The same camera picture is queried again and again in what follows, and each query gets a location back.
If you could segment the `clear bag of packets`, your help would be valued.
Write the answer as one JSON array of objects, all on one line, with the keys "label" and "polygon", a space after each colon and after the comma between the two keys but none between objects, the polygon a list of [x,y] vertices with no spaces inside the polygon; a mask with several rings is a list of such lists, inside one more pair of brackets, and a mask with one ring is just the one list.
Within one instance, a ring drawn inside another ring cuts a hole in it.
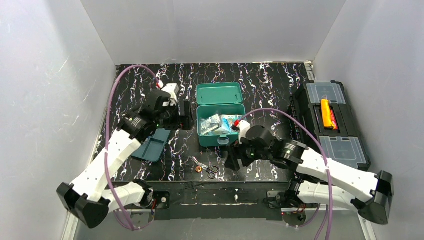
[{"label": "clear bag of packets", "polygon": [[214,114],[208,118],[200,119],[200,134],[207,135],[221,127],[221,118],[219,114]]}]

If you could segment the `teal insert tray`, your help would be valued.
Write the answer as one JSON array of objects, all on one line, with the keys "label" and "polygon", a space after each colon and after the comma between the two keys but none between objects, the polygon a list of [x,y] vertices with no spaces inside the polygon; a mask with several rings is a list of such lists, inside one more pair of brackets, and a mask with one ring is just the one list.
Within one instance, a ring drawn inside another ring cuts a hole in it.
[{"label": "teal insert tray", "polygon": [[153,135],[131,154],[131,157],[151,163],[161,159],[171,131],[164,128],[157,129]]}]

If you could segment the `small scissors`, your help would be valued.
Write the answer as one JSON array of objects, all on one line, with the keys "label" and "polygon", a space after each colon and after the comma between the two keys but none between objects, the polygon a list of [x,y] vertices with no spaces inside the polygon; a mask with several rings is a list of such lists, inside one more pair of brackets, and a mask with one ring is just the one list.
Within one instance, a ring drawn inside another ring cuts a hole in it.
[{"label": "small scissors", "polygon": [[212,166],[206,165],[204,163],[199,162],[193,156],[190,156],[189,159],[192,160],[195,163],[195,165],[196,165],[195,171],[197,173],[201,173],[202,171],[206,171],[207,177],[209,179],[215,179],[216,178],[216,175],[217,175],[217,173],[219,171],[219,167],[218,166],[216,166],[216,165],[212,165]]}]

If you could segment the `blue white pouch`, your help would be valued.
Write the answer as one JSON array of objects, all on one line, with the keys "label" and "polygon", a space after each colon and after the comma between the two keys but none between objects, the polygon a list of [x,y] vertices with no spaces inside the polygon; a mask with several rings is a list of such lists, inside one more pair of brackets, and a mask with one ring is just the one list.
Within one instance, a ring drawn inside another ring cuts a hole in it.
[{"label": "blue white pouch", "polygon": [[242,115],[239,115],[239,114],[234,114],[234,115],[222,114],[220,116],[221,132],[227,135],[233,133],[234,131],[232,130],[232,125],[234,125],[234,123],[237,120],[240,120],[241,118],[242,118]]}]

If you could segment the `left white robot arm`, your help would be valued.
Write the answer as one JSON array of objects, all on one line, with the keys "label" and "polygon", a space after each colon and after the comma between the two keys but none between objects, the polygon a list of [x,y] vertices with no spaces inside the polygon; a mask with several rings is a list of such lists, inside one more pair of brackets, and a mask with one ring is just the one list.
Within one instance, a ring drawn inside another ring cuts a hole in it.
[{"label": "left white robot arm", "polygon": [[114,187],[112,176],[157,129],[190,131],[194,126],[191,102],[177,100],[170,91],[153,90],[133,107],[109,136],[105,147],[71,183],[61,183],[56,193],[63,206],[88,228],[99,226],[109,213],[128,205],[149,207],[154,189],[143,180]]}]

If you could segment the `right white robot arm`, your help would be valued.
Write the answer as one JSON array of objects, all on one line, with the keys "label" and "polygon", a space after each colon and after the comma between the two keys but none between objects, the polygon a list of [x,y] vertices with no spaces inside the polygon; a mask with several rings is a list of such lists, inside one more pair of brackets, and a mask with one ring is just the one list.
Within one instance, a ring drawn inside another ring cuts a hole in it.
[{"label": "right white robot arm", "polygon": [[324,157],[296,140],[279,140],[260,125],[242,120],[231,126],[238,140],[228,148],[226,168],[238,171],[256,160],[299,174],[285,199],[300,204],[322,204],[356,211],[362,218],[387,225],[394,196],[393,175],[359,170]]}]

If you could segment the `teal medicine box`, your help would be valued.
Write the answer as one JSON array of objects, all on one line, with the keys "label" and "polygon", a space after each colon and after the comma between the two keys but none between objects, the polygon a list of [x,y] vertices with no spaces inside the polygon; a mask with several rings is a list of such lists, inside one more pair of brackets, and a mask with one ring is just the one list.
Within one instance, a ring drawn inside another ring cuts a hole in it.
[{"label": "teal medicine box", "polygon": [[196,87],[196,124],[199,145],[205,148],[228,146],[238,140],[239,134],[228,127],[220,133],[202,133],[202,121],[212,116],[243,116],[243,94],[238,82],[202,83]]}]

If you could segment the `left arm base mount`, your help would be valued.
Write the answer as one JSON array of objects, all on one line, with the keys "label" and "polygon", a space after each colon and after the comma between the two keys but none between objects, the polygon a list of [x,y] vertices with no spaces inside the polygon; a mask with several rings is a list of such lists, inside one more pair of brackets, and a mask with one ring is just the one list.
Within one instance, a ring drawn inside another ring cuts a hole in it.
[{"label": "left arm base mount", "polygon": [[170,207],[171,194],[169,191],[154,191],[150,203],[129,204],[125,206],[126,210],[135,209],[154,209],[167,210]]}]

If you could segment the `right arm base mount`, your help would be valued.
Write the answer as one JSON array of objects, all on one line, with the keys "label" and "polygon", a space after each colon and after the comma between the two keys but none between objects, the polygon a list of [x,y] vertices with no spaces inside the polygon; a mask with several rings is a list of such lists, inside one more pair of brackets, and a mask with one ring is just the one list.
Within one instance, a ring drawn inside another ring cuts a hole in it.
[{"label": "right arm base mount", "polygon": [[291,180],[288,189],[284,191],[271,190],[267,192],[267,197],[263,199],[263,203],[271,209],[290,208],[289,212],[301,213],[307,208],[316,208],[318,203],[305,203],[298,195],[300,194],[300,186],[305,181],[301,179]]}]

